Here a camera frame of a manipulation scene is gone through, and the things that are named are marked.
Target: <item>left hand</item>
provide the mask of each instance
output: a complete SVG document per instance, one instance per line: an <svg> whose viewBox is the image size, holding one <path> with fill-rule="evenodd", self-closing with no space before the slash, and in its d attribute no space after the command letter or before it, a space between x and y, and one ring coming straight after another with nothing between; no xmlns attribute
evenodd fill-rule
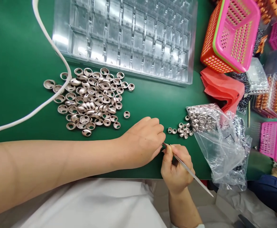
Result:
<svg viewBox="0 0 277 228"><path fill-rule="evenodd" d="M163 130L158 118L145 117L119 137L123 168L138 168L152 161L166 138Z"/></svg>

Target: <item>right hand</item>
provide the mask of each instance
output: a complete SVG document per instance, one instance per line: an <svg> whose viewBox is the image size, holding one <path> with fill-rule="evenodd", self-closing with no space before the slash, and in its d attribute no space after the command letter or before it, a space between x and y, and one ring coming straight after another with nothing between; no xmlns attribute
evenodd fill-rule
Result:
<svg viewBox="0 0 277 228"><path fill-rule="evenodd" d="M180 194L193 181L193 176L178 163L177 166L172 164L173 154L177 155L187 167L195 174L191 156L186 147L181 145L167 145L163 150L165 153L163 157L161 174L172 194Z"/></svg>

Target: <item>pile of metal parts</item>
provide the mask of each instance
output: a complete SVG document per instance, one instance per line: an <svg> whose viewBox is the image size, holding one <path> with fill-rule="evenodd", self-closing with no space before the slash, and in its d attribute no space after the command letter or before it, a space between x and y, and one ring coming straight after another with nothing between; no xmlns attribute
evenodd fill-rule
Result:
<svg viewBox="0 0 277 228"><path fill-rule="evenodd" d="M186 121L188 121L189 119L190 119L189 116L185 116ZM189 127L190 127L190 123L185 123L185 124L179 123L178 129L168 128L168 133L176 134L178 132L180 137L184 137L184 139L187 139L188 136L193 135L193 131L190 130Z"/></svg>
<svg viewBox="0 0 277 228"><path fill-rule="evenodd" d="M133 91L134 84L122 81L125 76L123 72L118 72L115 77L107 68L102 68L100 72L76 68L74 73L76 78L72 78L67 85L67 94L63 95L63 91L54 100L59 104L64 103L57 110L66 114L67 129L81 129L84 136L90 136L97 125L109 127L113 123L113 127L119 129L120 123L115 114L122 108L121 94L124 89ZM67 76L68 73L60 74L62 80L66 80ZM61 85L54 80L46 80L44 87L57 92ZM130 112L124 112L124 118L129 117Z"/></svg>

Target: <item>blue fabric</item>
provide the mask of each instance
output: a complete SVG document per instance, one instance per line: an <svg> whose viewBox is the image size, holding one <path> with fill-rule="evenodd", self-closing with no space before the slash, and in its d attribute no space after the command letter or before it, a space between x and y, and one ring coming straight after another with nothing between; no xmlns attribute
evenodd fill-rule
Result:
<svg viewBox="0 0 277 228"><path fill-rule="evenodd" d="M249 181L248 189L267 207L277 212L277 177L263 175L257 181Z"/></svg>

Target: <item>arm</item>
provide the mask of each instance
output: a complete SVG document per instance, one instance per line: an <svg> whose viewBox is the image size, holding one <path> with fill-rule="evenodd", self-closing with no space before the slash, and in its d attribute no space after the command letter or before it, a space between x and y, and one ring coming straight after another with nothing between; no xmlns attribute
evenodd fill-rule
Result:
<svg viewBox="0 0 277 228"><path fill-rule="evenodd" d="M161 173L169 189L171 223L179 228L195 228L203 222L187 188L193 177L181 164L172 165L173 154L176 154L195 173L191 157L181 145L167 145L164 153Z"/></svg>
<svg viewBox="0 0 277 228"><path fill-rule="evenodd" d="M143 166L164 140L159 120L146 117L113 140L2 142L0 213L71 181Z"/></svg>

